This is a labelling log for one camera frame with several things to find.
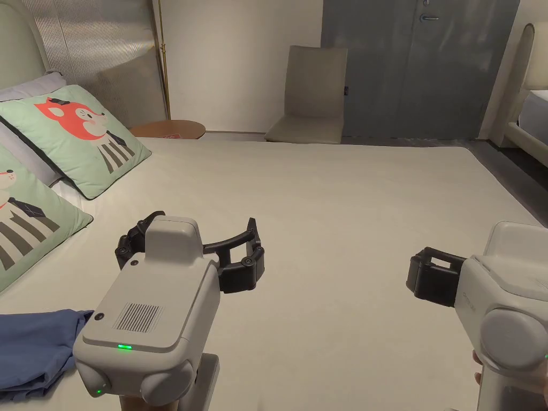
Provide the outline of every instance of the gold pole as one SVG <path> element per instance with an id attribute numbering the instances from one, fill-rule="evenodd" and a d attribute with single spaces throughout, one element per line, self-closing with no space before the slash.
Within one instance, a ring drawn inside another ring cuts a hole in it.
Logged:
<path id="1" fill-rule="evenodd" d="M 168 119 L 171 120 L 171 107 L 169 106 L 169 86 L 168 86 L 168 65 L 165 59 L 165 42 L 164 42 L 164 25 L 162 21 L 162 1 L 158 0 L 158 13 L 160 15 L 160 36 L 162 37 L 162 43 L 160 44 L 160 50 L 162 51 L 162 57 L 164 62 L 164 93 L 165 93 L 165 105 L 168 109 Z"/>

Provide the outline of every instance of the white wall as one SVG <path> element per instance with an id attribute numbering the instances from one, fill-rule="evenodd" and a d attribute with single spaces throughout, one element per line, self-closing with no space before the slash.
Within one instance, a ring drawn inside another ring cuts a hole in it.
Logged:
<path id="1" fill-rule="evenodd" d="M 496 144 L 500 144 L 502 142 L 503 136 L 493 135 L 491 131 L 498 112 L 500 100 L 503 97 L 506 83 L 510 75 L 517 45 L 520 42 L 520 38 L 526 24 L 541 21 L 548 21 L 548 0 L 522 0 L 516 16 L 516 22 L 514 23 L 510 34 L 510 39 L 508 41 L 508 46 L 500 66 L 499 74 L 496 79 L 491 101 L 487 107 L 486 117 L 479 134 L 480 139 L 489 138 Z"/>
<path id="2" fill-rule="evenodd" d="M 323 0 L 163 0 L 173 119 L 267 132 L 283 115 L 289 46 L 319 47 Z"/>

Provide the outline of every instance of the gray wall panel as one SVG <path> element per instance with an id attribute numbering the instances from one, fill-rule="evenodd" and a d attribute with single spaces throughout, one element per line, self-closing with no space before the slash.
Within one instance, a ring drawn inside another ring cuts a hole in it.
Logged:
<path id="1" fill-rule="evenodd" d="M 392 136 L 416 0 L 324 0 L 323 47 L 348 47 L 344 135 Z"/>
<path id="2" fill-rule="evenodd" d="M 23 0 L 52 67 L 124 125 L 166 119 L 150 0 Z"/>
<path id="3" fill-rule="evenodd" d="M 519 4 L 418 0 L 395 136 L 478 137 Z"/>

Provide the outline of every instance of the dark floor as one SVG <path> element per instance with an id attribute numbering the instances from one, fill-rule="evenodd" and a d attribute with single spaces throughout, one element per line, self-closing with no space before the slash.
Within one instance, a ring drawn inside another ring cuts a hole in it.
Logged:
<path id="1" fill-rule="evenodd" d="M 478 140 L 413 140 L 344 137 L 343 144 L 392 147 L 464 147 L 537 220 L 548 227 L 548 168 L 521 149 L 499 149 Z"/>

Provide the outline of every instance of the mattress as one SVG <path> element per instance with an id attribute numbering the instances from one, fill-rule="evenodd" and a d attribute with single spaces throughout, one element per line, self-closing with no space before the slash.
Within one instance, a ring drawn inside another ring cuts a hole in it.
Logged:
<path id="1" fill-rule="evenodd" d="M 535 91 L 525 100 L 520 127 L 548 144 L 548 91 Z"/>
<path id="2" fill-rule="evenodd" d="M 155 210 L 196 219 L 204 242 L 252 216 L 266 271 L 221 298 L 212 411 L 475 408 L 471 344 L 454 310 L 406 289 L 409 258 L 481 253 L 498 221 L 537 222 L 466 149 L 142 141 L 153 155 L 82 202 L 94 222 L 1 294 L 1 313 L 95 308 L 119 236 Z M 73 373 L 45 400 L 2 407 L 119 403 L 90 398 Z"/>

